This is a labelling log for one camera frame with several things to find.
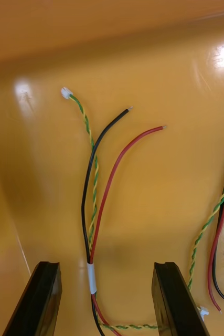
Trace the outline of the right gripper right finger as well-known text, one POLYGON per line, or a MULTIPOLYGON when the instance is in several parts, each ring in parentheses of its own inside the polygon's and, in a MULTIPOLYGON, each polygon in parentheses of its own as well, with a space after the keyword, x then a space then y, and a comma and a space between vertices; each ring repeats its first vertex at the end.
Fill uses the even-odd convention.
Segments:
POLYGON ((174 262, 154 264, 152 298, 159 335, 209 335, 174 262))

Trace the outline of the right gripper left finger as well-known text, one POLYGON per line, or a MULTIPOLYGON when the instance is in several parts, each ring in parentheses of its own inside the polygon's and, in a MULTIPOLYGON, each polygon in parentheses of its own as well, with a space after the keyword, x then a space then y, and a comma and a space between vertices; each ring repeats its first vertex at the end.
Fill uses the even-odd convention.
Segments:
POLYGON ((61 295, 60 263, 39 262, 3 335, 54 335, 61 295))

